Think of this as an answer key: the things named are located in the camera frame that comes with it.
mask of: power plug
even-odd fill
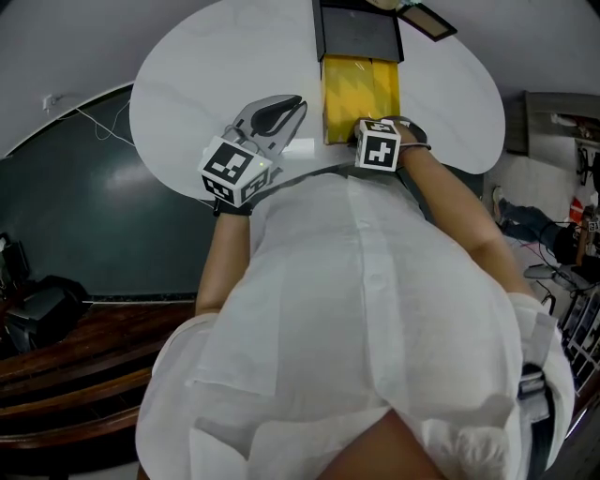
[[[62,98],[62,95],[48,95],[42,99],[42,109],[46,114],[50,113],[50,109],[54,107]]]

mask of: yellow packaging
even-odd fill
[[[400,115],[398,64],[349,56],[322,60],[325,143],[345,143],[359,117]]]

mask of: oval table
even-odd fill
[[[455,37],[435,43],[405,22],[400,31],[401,114],[427,132],[441,162],[486,172],[504,140],[494,81]],[[347,146],[323,143],[311,2],[221,0],[183,20],[150,52],[131,94],[131,134],[158,180],[183,195],[213,200],[197,171],[203,149],[249,102],[277,94],[302,96],[308,112],[282,154],[275,185],[353,161]]]

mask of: jeans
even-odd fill
[[[544,212],[534,206],[513,205],[506,199],[500,200],[499,207],[502,216],[509,220],[502,225],[505,235],[523,242],[539,242],[550,251],[554,251],[556,237],[562,228]]]

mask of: white sneaker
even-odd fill
[[[498,225],[504,223],[504,217],[500,211],[500,200],[504,199],[504,192],[502,187],[495,187],[491,192],[491,200],[494,202],[494,220]]]

